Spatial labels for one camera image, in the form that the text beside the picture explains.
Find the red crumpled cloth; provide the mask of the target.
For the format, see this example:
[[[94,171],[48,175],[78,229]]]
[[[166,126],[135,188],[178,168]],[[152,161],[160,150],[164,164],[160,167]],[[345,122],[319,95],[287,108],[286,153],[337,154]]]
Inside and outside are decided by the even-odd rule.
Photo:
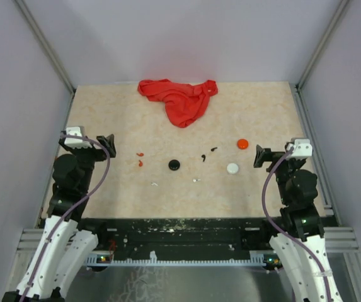
[[[217,83],[213,80],[196,85],[168,79],[142,80],[137,90],[150,102],[164,103],[169,121],[178,128],[186,128],[201,118],[211,97],[218,93]]]

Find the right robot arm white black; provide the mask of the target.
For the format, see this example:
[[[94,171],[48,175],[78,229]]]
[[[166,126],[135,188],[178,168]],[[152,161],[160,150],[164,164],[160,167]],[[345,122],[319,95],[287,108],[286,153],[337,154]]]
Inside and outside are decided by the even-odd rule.
[[[324,226],[314,205],[318,177],[303,168],[311,156],[312,145],[303,138],[287,142],[283,152],[256,147],[253,166],[270,164],[261,192],[265,220],[260,242],[280,259],[295,301],[341,301],[326,252]],[[266,207],[267,187],[273,177],[283,204],[278,218],[271,218]]]

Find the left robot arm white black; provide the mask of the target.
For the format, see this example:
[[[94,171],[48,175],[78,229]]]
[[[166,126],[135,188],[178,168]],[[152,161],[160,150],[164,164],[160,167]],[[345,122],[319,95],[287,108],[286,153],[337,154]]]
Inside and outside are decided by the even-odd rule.
[[[66,129],[59,145],[66,151],[53,165],[52,197],[35,254],[25,275],[3,301],[64,301],[87,256],[110,241],[104,223],[84,224],[81,218],[89,198],[101,186],[90,183],[97,162],[116,157],[114,135],[88,138]]]

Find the white earbud charging case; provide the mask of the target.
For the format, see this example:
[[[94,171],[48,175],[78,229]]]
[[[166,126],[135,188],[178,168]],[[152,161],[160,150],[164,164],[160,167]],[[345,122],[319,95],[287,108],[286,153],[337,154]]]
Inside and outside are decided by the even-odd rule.
[[[229,163],[226,170],[229,174],[235,175],[239,172],[239,166],[236,163]]]

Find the black earbud charging case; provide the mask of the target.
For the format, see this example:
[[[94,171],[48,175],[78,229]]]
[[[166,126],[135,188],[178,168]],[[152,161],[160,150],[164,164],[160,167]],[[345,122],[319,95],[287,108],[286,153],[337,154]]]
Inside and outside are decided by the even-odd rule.
[[[181,163],[179,160],[173,159],[170,160],[168,163],[168,167],[171,171],[177,171],[181,166]]]

